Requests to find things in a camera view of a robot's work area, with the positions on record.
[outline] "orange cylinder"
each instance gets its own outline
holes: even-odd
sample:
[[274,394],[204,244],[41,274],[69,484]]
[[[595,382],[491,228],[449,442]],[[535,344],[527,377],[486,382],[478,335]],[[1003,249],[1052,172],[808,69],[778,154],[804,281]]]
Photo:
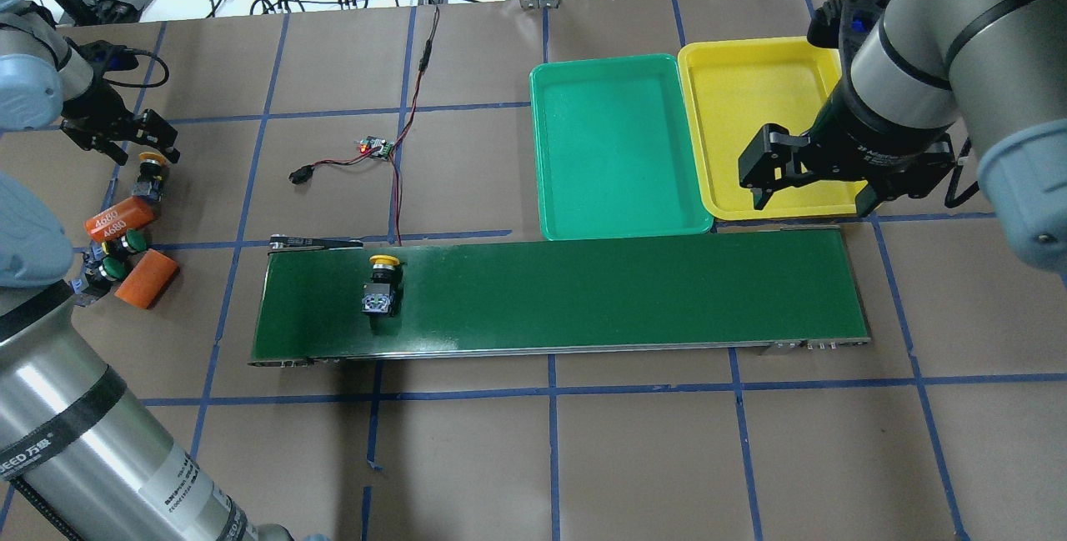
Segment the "orange cylinder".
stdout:
[[178,272],[178,262],[164,256],[163,253],[148,250],[141,261],[133,267],[133,271],[123,280],[123,284],[115,291],[115,297],[131,306],[148,309],[148,306],[163,292],[171,279],[174,279],[175,272]]
[[156,211],[140,196],[127,196],[122,202],[85,221],[85,233],[97,243],[122,237],[128,228],[141,229],[156,219]]

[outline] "grid line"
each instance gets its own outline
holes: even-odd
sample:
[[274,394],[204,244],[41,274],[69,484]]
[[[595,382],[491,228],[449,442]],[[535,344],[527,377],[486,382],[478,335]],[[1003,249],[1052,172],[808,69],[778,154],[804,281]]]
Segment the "grid line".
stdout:
[[[415,16],[417,11],[415,5],[410,9],[410,14],[408,17],[408,45],[404,47],[403,51],[403,79],[400,81],[400,108],[397,109],[397,139],[400,139],[400,133],[403,131],[404,118],[408,117],[408,82],[411,78],[411,53],[412,48],[415,46]],[[389,222],[388,222],[388,241],[389,243],[395,243],[397,241],[397,226],[399,223],[396,218],[397,209],[397,192],[400,191],[400,173],[403,170],[400,169],[400,162],[403,160],[403,145],[397,146],[396,150],[393,153],[393,165],[397,170],[397,188],[389,188]]]
[[11,503],[15,499],[15,488],[7,486],[7,493],[3,497],[3,507],[0,507],[0,535],[3,534],[3,525],[7,524],[7,514],[11,513]]
[[755,473],[752,467],[752,449],[748,442],[748,418],[745,415],[745,388],[737,365],[737,350],[730,348],[730,380],[737,412],[737,436],[740,440],[740,459],[745,470],[745,487],[748,490],[748,509],[752,515],[752,534],[755,541],[763,541],[763,522],[760,519],[760,500],[755,492]]
[[878,253],[886,270],[886,277],[889,281],[889,289],[893,297],[893,306],[896,309],[896,318],[904,337],[904,346],[908,351],[908,360],[911,363],[911,372],[914,375],[915,391],[919,394],[919,403],[923,411],[923,418],[926,421],[926,429],[930,439],[930,446],[934,450],[934,461],[937,462],[938,476],[941,477],[941,487],[944,490],[945,502],[949,504],[949,513],[952,516],[953,528],[959,541],[968,541],[970,538],[964,528],[964,521],[959,513],[959,506],[956,504],[956,492],[952,487],[952,479],[949,476],[949,465],[944,460],[944,452],[941,449],[941,439],[937,431],[937,423],[934,420],[934,411],[930,408],[929,396],[926,393],[926,382],[923,379],[922,367],[919,366],[919,357],[914,352],[914,344],[911,338],[911,329],[908,325],[907,314],[904,312],[904,302],[901,299],[901,290],[896,284],[896,276],[893,274],[893,264],[886,245],[886,238],[878,222],[878,216],[870,217],[871,225],[874,227],[874,235],[878,243]]
[[[277,86],[277,74],[280,67],[282,66],[282,54],[283,50],[285,50],[285,36],[288,30],[289,14],[286,13],[285,16],[282,17],[282,30],[278,32],[277,50],[274,54],[274,66],[271,69],[270,84],[267,87],[267,98],[264,100],[264,112],[261,118],[259,120],[259,131],[256,133],[256,145],[252,150],[252,160],[249,165],[248,184],[244,187],[244,198],[241,203],[241,217],[237,224],[237,243],[244,241],[244,226],[248,223],[249,208],[252,204],[252,191],[255,189],[256,169],[259,164],[259,153],[262,150],[264,134],[267,133],[267,120],[268,115],[270,115],[271,101],[274,99],[274,89]],[[207,419],[207,410],[210,405],[208,400],[211,397],[211,386],[214,382],[214,371],[219,365],[219,351],[222,346],[222,335],[225,331],[226,317],[229,313],[229,301],[233,297],[234,280],[237,277],[237,267],[240,262],[240,258],[241,245],[237,244],[234,248],[234,255],[229,264],[226,287],[222,297],[222,306],[219,311],[219,324],[216,329],[214,343],[211,346],[211,357],[208,361],[207,373],[204,377],[204,389],[201,395],[200,409],[196,413],[196,427],[193,430],[193,440],[189,447],[189,454],[194,459],[200,450],[201,439],[204,434],[204,421]]]
[[552,500],[552,541],[560,541],[559,516],[559,398],[556,394],[556,354],[548,363],[548,493]]
[[[929,377],[923,378],[927,385],[965,386],[996,385],[1005,383],[1067,383],[1067,372],[1047,372],[1034,375],[971,375],[962,377]],[[907,379],[842,379],[842,380],[809,380],[809,381],[762,381],[742,383],[746,392],[797,391],[797,389],[853,389],[871,387],[908,387],[914,386],[914,378]],[[241,396],[212,397],[211,405],[285,405],[293,403],[361,403],[378,401],[455,401],[465,399],[503,399],[511,397],[550,397],[584,396],[584,395],[648,395],[648,394],[687,394],[687,393],[733,393],[734,385],[730,383],[688,383],[688,384],[653,384],[653,385],[590,385],[590,386],[556,386],[556,387],[513,387],[496,389],[469,389],[450,392],[398,392],[398,393],[363,393],[338,395],[275,395],[275,396]],[[192,407],[200,404],[200,398],[149,398],[142,399],[146,407]]]
[[548,63],[548,9],[541,9],[541,63]]
[[678,44],[685,47],[685,25],[682,21],[682,9],[678,0],[670,0],[671,9],[674,10],[674,26],[678,28]]

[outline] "green tray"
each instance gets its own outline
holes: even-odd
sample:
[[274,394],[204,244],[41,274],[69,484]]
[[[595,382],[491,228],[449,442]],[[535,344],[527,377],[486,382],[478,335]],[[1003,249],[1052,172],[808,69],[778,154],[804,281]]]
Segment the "green tray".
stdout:
[[[402,261],[394,317],[360,309]],[[869,338],[839,230],[281,251],[251,363],[769,346]]]
[[530,98],[545,238],[711,228],[673,55],[544,63]]

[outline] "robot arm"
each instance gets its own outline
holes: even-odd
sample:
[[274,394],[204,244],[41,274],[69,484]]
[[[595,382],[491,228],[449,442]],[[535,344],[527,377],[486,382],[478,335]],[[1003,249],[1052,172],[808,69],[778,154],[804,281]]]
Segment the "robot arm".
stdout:
[[926,196],[954,165],[944,131],[962,116],[1012,248],[1036,268],[1067,272],[1067,0],[833,6],[809,39],[839,47],[841,82],[809,131],[767,124],[739,157],[755,207],[816,180],[866,180],[861,216],[885,200]]
[[117,145],[123,141],[178,161],[174,128],[152,109],[134,116],[103,79],[108,70],[137,67],[134,53],[102,41],[78,47],[55,31],[45,10],[0,0],[0,130],[46,127],[62,114],[61,130],[71,141],[118,164],[127,160]]

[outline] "blue tape line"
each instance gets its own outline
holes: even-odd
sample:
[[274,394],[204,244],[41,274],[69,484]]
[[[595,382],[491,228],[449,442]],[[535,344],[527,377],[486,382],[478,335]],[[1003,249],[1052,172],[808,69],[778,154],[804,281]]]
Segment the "blue tape line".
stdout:
[[937,432],[937,424],[934,421],[934,411],[930,409],[929,397],[926,394],[926,384],[923,381],[923,372],[919,366],[919,359],[914,353],[914,344],[911,339],[911,329],[908,325],[908,318],[904,313],[904,302],[901,299],[899,287],[896,284],[896,276],[893,272],[893,265],[889,258],[889,250],[886,245],[886,238],[881,233],[879,217],[872,214],[871,225],[874,227],[874,235],[878,242],[878,253],[881,254],[882,267],[886,269],[886,277],[889,280],[889,289],[893,296],[893,306],[896,308],[896,320],[899,321],[901,333],[904,337],[904,346],[908,350],[908,360],[911,362],[911,372],[915,378],[915,389],[919,392],[919,402],[922,404],[923,417],[926,420],[926,429],[929,431],[930,445],[934,448],[934,460],[937,462],[938,474],[941,476],[941,486],[944,488],[945,500],[949,504],[949,512],[952,515],[952,524],[956,530],[956,536],[961,540],[969,539],[964,528],[964,521],[959,514],[959,506],[956,504],[956,492],[953,491],[952,480],[949,477],[949,465],[944,461],[944,452],[941,450],[941,439]]
[[879,216],[880,222],[930,222],[945,219],[996,219],[991,211],[960,211],[958,214],[888,214]]
[[1067,381],[1067,372],[1035,375],[971,375],[962,377],[924,377],[927,385],[989,385],[997,383],[1060,383]]
[[381,466],[378,466],[375,459],[378,456],[378,409],[381,407],[382,371],[384,364],[384,360],[378,360],[375,363],[375,399],[370,401],[370,425],[367,427],[367,463],[377,471],[381,470]]
[[548,9],[541,9],[541,63],[548,63]]
[[521,387],[513,389],[476,389],[462,392],[401,392],[381,394],[382,401],[450,401],[456,399],[498,399],[504,397],[534,397],[550,395],[551,392],[540,387]]
[[507,109],[529,108],[530,101],[500,101],[500,104],[465,104],[465,105],[428,105],[419,108],[419,112],[458,112],[464,109]]
[[556,355],[548,355],[548,468],[551,472],[552,541],[560,539],[559,524],[559,410],[556,393]]
[[212,397],[211,405],[290,405],[294,403],[364,403],[373,401],[373,394],[343,395],[274,395],[261,397]]
[[173,408],[173,407],[193,407],[198,405],[201,398],[198,397],[164,397],[159,399],[142,399],[141,405],[145,408]]
[[259,131],[256,133],[256,145],[255,149],[252,150],[252,162],[249,165],[249,179],[248,184],[244,185],[244,201],[241,204],[241,219],[237,225],[237,238],[238,243],[234,248],[234,255],[229,262],[229,274],[226,279],[226,289],[222,298],[222,306],[219,311],[219,323],[214,331],[214,344],[211,346],[211,359],[207,365],[207,373],[204,377],[204,389],[201,394],[201,404],[196,413],[196,428],[193,431],[193,442],[191,443],[189,454],[191,457],[196,458],[196,454],[200,450],[201,439],[204,434],[204,421],[207,419],[207,410],[210,405],[211,399],[211,386],[214,382],[214,371],[219,365],[219,351],[221,348],[222,333],[225,330],[226,317],[229,314],[229,299],[233,296],[234,290],[234,280],[237,277],[237,265],[241,259],[241,246],[240,241],[244,240],[244,225],[249,218],[249,206],[252,204],[252,190],[255,186],[256,180],[256,168],[259,162],[259,153],[262,149],[264,134],[267,132],[267,116],[270,114],[271,101],[274,100],[274,89],[277,86],[277,73],[282,67],[282,53],[285,50],[285,36],[286,32],[289,31],[289,14],[286,13],[282,17],[282,31],[278,33],[277,38],[277,51],[274,54],[274,66],[270,74],[270,84],[267,85],[267,98],[264,100],[264,112],[259,120]]
[[[403,130],[404,120],[408,118],[408,82],[411,78],[411,51],[415,46],[415,5],[411,6],[410,16],[408,17],[408,41],[407,46],[404,46],[403,51],[403,79],[400,82],[400,109],[397,111],[397,138],[399,139],[400,131]],[[400,170],[400,162],[403,161],[403,146],[397,146],[397,149],[393,154],[393,163],[398,173]],[[397,204],[397,190],[389,188],[389,223],[388,223],[388,242],[395,243],[397,238],[397,227],[396,227],[396,204]]]
[[372,488],[363,488],[363,512],[361,513],[360,541],[367,541],[370,535],[370,496]]
[[184,251],[184,250],[233,250],[242,248],[243,244],[237,241],[203,241],[200,243],[153,243],[153,250],[160,251]]
[[292,114],[271,114],[271,120],[292,120],[292,118],[333,118],[333,116],[368,116],[376,114],[396,114],[400,108],[369,108],[369,109],[328,109],[324,112],[293,112]]
[[213,123],[248,123],[251,120],[262,120],[262,114],[244,116],[202,116],[201,118],[176,118],[171,124],[213,124]]
[[210,405],[208,400],[211,397],[211,384],[214,381],[214,367],[218,363],[219,344],[217,343],[211,346],[211,357],[208,360],[207,375],[204,377],[204,389],[197,402],[200,408],[196,410],[196,427],[193,429],[193,441],[189,445],[189,454],[194,460],[196,454],[200,452],[200,442],[204,435],[204,421],[207,420],[207,409]]
[[808,17],[815,17],[815,5],[812,4],[811,0],[803,0],[805,5],[808,5]]
[[674,9],[674,26],[678,27],[679,46],[685,47],[685,25],[682,23],[682,9],[678,5],[678,0],[670,0],[670,5]]
[[869,387],[906,387],[915,384],[914,379],[851,379],[841,381],[790,381],[743,383],[745,391],[790,391],[790,389],[854,389]]
[[15,488],[9,486],[7,494],[3,498],[3,507],[0,508],[0,535],[3,534],[3,525],[7,524],[7,513],[11,511],[11,502],[15,498]]
[[748,443],[748,419],[745,416],[745,388],[737,365],[737,350],[730,348],[730,380],[737,410],[737,433],[740,436],[740,458],[745,465],[745,486],[748,488],[748,509],[752,514],[752,532],[755,541],[763,541],[763,522],[760,520],[760,500],[755,494],[755,473],[752,470],[752,451]]
[[730,392],[730,383],[690,383],[682,385],[605,385],[558,387],[557,395],[647,395],[658,393],[718,393]]
[[234,253],[229,258],[229,272],[226,275],[226,287],[222,293],[222,309],[219,311],[219,321],[214,328],[214,345],[222,340],[222,333],[226,329],[226,317],[229,314],[229,299],[234,295],[234,282],[237,280],[237,264],[241,260],[241,248],[234,248]]
[[[981,385],[998,383],[1048,383],[1067,381],[1067,372],[1036,375],[974,375],[962,377],[923,378],[927,385]],[[848,389],[870,387],[902,387],[914,385],[914,379],[843,379],[839,381],[783,381],[742,383],[743,391]],[[571,387],[517,387],[457,392],[365,393],[338,395],[278,395],[249,397],[212,397],[211,405],[274,405],[289,403],[360,403],[370,401],[448,401],[463,399],[495,399],[507,397],[551,397],[563,395],[648,395],[674,393],[734,392],[733,383],[694,383],[682,385],[603,385]],[[196,398],[153,398],[145,405],[198,405]]]

